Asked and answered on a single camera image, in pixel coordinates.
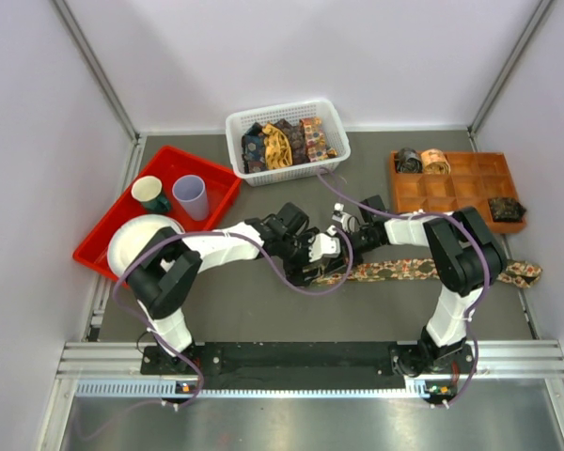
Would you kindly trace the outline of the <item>floral patterned tie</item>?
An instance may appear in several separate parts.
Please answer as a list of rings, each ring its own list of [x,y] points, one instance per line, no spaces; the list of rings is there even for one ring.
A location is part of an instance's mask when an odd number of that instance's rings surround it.
[[[497,282],[517,288],[531,288],[542,276],[542,267],[525,260],[509,259],[504,271],[495,277]],[[348,276],[348,281],[382,282],[387,280],[439,280],[433,259],[404,258],[380,263],[356,265]]]

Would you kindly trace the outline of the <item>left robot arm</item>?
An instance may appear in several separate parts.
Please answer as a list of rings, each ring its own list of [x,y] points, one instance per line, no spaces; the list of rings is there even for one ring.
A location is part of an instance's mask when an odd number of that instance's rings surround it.
[[[292,288],[306,287],[320,273],[353,263],[347,235],[332,226],[321,232],[292,203],[263,219],[252,218],[211,232],[178,233],[159,228],[121,279],[133,291],[147,317],[149,331],[163,349],[162,361],[174,372],[188,370],[195,359],[181,306],[196,277],[213,268],[261,257],[283,263],[278,271]]]

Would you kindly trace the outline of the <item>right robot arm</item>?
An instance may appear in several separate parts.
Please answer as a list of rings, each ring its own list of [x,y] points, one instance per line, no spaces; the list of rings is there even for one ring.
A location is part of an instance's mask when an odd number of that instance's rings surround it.
[[[416,344],[397,347],[396,364],[408,376],[444,370],[462,350],[478,303],[506,269],[504,251],[474,207],[398,214],[387,211],[377,195],[354,205],[364,221],[352,235],[355,253],[383,245],[430,250],[441,291]]]

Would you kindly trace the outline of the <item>rolled dark grey tie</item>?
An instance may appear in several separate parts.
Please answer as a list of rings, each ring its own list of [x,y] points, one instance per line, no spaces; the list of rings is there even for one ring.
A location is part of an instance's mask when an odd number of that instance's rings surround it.
[[[419,153],[413,148],[400,149],[395,157],[395,168],[402,174],[421,174],[423,163]]]

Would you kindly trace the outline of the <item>yellow patterned tie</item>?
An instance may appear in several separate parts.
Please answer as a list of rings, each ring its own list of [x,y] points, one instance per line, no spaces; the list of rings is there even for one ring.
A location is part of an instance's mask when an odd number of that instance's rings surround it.
[[[268,123],[262,128],[264,133],[265,163],[268,170],[292,166],[292,151],[289,139],[276,126]]]

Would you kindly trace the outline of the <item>orange dotted tie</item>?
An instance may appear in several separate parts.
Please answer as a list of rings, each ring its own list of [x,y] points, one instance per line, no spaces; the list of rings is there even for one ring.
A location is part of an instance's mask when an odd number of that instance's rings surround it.
[[[300,120],[305,136],[305,152],[311,163],[337,157],[337,151],[328,145],[319,117],[307,117]]]

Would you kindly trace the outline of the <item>rolled beige tie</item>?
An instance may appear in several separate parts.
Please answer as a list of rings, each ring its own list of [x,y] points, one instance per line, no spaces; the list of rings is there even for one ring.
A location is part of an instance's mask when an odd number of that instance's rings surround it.
[[[422,172],[428,175],[448,175],[451,171],[446,155],[437,148],[430,148],[420,153]]]

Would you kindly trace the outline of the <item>white plastic basket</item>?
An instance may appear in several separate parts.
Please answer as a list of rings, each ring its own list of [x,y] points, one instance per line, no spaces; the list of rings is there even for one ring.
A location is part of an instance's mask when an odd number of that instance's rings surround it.
[[[327,147],[336,152],[334,158],[253,173],[244,167],[241,141],[250,126],[256,122],[263,126],[268,123],[274,124],[278,119],[286,119],[292,126],[298,126],[301,119],[312,117],[321,120],[321,135]],[[282,103],[233,113],[226,119],[226,138],[234,173],[251,186],[311,177],[317,175],[321,169],[333,171],[351,155],[349,139],[337,110],[330,101],[324,99]]]

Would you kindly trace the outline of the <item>dark blue patterned tie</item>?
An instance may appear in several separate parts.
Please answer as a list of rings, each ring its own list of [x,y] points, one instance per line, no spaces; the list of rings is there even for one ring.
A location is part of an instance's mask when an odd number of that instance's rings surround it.
[[[263,172],[265,163],[265,133],[262,126],[255,122],[242,137],[243,167],[246,174]]]

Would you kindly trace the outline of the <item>maroon patterned tie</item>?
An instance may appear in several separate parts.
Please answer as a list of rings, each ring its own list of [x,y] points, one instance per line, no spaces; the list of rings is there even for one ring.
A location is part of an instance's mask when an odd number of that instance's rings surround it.
[[[274,125],[284,133],[290,143],[292,164],[308,163],[304,127],[301,124],[291,125],[286,119],[280,119]]]

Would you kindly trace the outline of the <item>lilac plastic cup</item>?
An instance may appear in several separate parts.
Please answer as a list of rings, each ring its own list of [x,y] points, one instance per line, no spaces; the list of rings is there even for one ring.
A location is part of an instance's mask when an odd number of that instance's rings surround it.
[[[175,181],[172,194],[194,220],[203,221],[208,218],[210,207],[205,181],[197,175],[186,175]]]

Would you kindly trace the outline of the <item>wooden compartment tray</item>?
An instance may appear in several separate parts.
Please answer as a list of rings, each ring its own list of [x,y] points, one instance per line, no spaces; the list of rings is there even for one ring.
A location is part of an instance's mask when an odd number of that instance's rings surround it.
[[[450,172],[442,175],[406,174],[396,170],[396,154],[389,157],[393,207],[397,212],[451,211],[476,208],[492,232],[516,234],[526,220],[496,222],[489,200],[519,198],[505,156],[497,152],[447,152]]]

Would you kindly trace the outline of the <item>red plastic tray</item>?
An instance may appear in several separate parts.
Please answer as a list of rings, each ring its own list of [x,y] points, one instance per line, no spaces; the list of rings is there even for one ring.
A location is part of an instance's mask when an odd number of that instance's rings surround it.
[[[231,169],[171,146],[158,150],[139,175],[154,176],[161,180],[164,193],[172,203],[172,210],[167,216],[176,220],[186,231],[217,228],[238,197],[242,183]],[[172,195],[175,181],[186,175],[199,176],[206,183],[210,215],[203,221],[192,220]],[[117,278],[107,263],[108,244],[121,226],[146,212],[140,203],[133,199],[132,188],[127,187],[77,246],[72,254],[73,259],[115,281]]]

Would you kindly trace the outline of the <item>rolled dark green tie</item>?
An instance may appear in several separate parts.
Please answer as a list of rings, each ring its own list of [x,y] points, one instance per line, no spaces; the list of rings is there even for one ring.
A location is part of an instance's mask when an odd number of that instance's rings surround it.
[[[521,223],[525,218],[526,208],[513,197],[492,197],[488,205],[496,223]]]

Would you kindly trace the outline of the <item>green mug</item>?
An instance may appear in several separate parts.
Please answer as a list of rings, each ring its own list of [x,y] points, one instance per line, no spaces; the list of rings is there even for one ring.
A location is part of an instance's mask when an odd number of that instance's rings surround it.
[[[131,195],[150,213],[166,214],[171,211],[164,185],[157,177],[144,176],[137,179],[132,185]]]

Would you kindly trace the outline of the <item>white paper plate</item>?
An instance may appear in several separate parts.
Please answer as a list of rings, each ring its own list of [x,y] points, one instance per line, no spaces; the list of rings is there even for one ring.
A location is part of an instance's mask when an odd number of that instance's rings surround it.
[[[116,231],[107,248],[108,266],[116,278],[141,254],[152,237],[165,227],[171,227],[175,233],[184,232],[176,220],[160,214],[140,215]]]

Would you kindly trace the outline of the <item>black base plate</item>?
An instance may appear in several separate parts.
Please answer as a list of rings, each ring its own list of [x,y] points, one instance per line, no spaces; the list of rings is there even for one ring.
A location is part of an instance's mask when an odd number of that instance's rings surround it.
[[[415,342],[206,342],[183,354],[208,390],[350,390],[400,388],[425,374],[465,376],[471,347],[429,360]]]

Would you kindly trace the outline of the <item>aluminium front rail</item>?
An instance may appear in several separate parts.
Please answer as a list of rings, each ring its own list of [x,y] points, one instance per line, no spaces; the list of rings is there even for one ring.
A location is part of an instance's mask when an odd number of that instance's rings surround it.
[[[56,376],[79,397],[453,397],[466,381],[564,379],[555,341],[482,341],[423,366],[409,342],[208,342],[175,361],[156,345],[69,343]]]

